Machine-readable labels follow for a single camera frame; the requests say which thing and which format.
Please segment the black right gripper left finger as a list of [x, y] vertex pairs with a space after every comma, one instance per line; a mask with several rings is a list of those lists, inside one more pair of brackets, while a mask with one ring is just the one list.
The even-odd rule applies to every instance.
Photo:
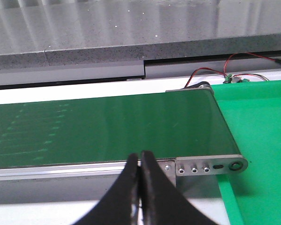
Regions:
[[107, 193], [75, 224], [136, 225], [139, 209], [138, 180], [138, 156], [133, 153]]

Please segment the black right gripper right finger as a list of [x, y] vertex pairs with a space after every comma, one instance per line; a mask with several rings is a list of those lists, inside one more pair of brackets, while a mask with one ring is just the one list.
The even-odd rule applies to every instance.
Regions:
[[141, 153], [140, 198], [145, 225], [215, 225], [176, 189], [151, 151]]

